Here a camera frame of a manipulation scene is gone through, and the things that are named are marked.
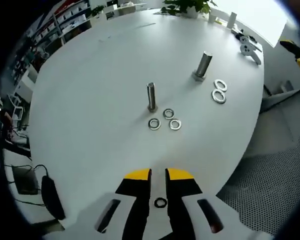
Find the chair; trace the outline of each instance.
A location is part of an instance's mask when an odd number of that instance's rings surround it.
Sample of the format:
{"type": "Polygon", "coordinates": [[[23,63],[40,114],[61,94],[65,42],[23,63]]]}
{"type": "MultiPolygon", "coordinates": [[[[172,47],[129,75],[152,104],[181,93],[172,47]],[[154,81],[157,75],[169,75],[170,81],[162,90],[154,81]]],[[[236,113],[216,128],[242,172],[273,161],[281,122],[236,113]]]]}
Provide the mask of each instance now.
{"type": "Polygon", "coordinates": [[[9,108],[13,109],[12,111],[12,119],[16,120],[16,121],[20,121],[22,119],[22,116],[24,114],[24,108],[22,106],[18,106],[21,103],[21,100],[19,97],[15,96],[15,95],[7,95],[9,102],[10,102],[10,106],[9,108]]]}
{"type": "MultiPolygon", "coordinates": [[[[261,111],[291,94],[267,97],[261,111]]],[[[217,197],[250,229],[278,233],[300,202],[300,92],[259,115],[243,158],[217,197]]]]}

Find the shelving unit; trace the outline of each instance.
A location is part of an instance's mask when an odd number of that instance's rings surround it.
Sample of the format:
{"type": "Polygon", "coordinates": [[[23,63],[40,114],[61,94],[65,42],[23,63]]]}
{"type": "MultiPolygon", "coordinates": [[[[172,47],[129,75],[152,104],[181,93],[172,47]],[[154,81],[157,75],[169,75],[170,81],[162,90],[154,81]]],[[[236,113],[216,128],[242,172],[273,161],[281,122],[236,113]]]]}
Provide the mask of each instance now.
{"type": "Polygon", "coordinates": [[[90,3],[89,0],[80,0],[72,5],[67,6],[65,9],[62,9],[60,12],[57,14],[53,14],[51,18],[42,26],[40,27],[32,36],[32,40],[34,42],[35,46],[39,46],[43,44],[44,42],[48,41],[48,38],[52,36],[53,34],[57,33],[58,36],[62,35],[62,29],[64,29],[67,26],[67,23],[70,21],[73,21],[75,18],[85,15],[91,11],[90,9],[90,3]],[[87,4],[87,7],[82,9],[81,6],[82,4],[87,4]],[[73,10],[79,8],[78,12],[75,12],[73,14],[73,10]],[[70,17],[64,19],[63,21],[59,22],[57,19],[59,19],[61,16],[64,18],[64,15],[69,14],[71,15],[70,17]],[[55,25],[54,28],[51,30],[48,29],[48,27],[53,24],[55,25]],[[48,30],[48,33],[45,36],[42,36],[42,32],[48,30]],[[36,41],[36,38],[41,35],[41,39],[36,41]]]}

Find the black washer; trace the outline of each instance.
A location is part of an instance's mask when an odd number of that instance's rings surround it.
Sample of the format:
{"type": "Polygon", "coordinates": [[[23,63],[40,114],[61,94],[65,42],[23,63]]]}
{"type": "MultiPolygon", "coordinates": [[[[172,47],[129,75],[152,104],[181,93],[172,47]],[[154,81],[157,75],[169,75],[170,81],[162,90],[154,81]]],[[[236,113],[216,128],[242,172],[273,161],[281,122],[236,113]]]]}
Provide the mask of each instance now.
{"type": "Polygon", "coordinates": [[[154,206],[158,209],[163,209],[168,204],[167,200],[165,200],[163,197],[158,197],[156,200],[154,200],[154,206]],[[163,201],[163,205],[158,205],[158,201],[163,201]]]}

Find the white chair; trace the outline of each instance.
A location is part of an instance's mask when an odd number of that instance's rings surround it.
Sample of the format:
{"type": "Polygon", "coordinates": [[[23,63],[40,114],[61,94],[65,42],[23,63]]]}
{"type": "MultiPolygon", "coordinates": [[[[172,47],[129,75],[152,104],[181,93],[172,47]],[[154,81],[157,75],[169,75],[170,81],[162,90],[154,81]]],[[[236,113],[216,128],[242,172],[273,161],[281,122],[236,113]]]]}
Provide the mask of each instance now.
{"type": "Polygon", "coordinates": [[[11,116],[12,119],[20,121],[24,114],[24,108],[22,106],[18,106],[21,103],[20,98],[15,95],[9,95],[9,94],[7,96],[13,106],[13,112],[12,112],[12,116],[11,116]]]}

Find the metal washer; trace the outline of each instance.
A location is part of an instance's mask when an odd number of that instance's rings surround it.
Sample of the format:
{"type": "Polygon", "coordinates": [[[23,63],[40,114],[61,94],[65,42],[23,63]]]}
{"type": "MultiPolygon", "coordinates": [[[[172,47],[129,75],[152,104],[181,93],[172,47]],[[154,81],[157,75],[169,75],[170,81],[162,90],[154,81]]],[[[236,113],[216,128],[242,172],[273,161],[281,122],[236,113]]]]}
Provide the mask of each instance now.
{"type": "Polygon", "coordinates": [[[151,118],[148,122],[148,127],[151,129],[151,130],[158,130],[160,127],[161,127],[161,122],[159,119],[157,118],[151,118]],[[153,122],[156,122],[157,123],[157,126],[153,126],[152,123],[153,122]]]}
{"type": "Polygon", "coordinates": [[[175,111],[173,111],[171,108],[167,108],[163,111],[163,116],[165,119],[173,119],[175,117],[175,111]]]}
{"type": "Polygon", "coordinates": [[[224,103],[226,102],[226,100],[227,100],[227,99],[226,99],[225,93],[224,93],[223,91],[221,91],[220,89],[214,89],[214,90],[212,91],[212,98],[213,98],[213,100],[216,101],[218,104],[224,104],[224,103]],[[216,97],[216,93],[221,94],[222,99],[217,98],[217,97],[216,97]]]}
{"type": "Polygon", "coordinates": [[[172,130],[179,130],[181,128],[181,121],[179,119],[172,119],[170,122],[169,122],[169,126],[172,130]],[[173,123],[178,123],[178,126],[175,127],[173,126],[173,123]]]}
{"type": "Polygon", "coordinates": [[[216,89],[219,89],[223,92],[226,92],[228,89],[227,84],[224,81],[222,81],[221,79],[214,80],[214,85],[215,85],[216,89]]]}

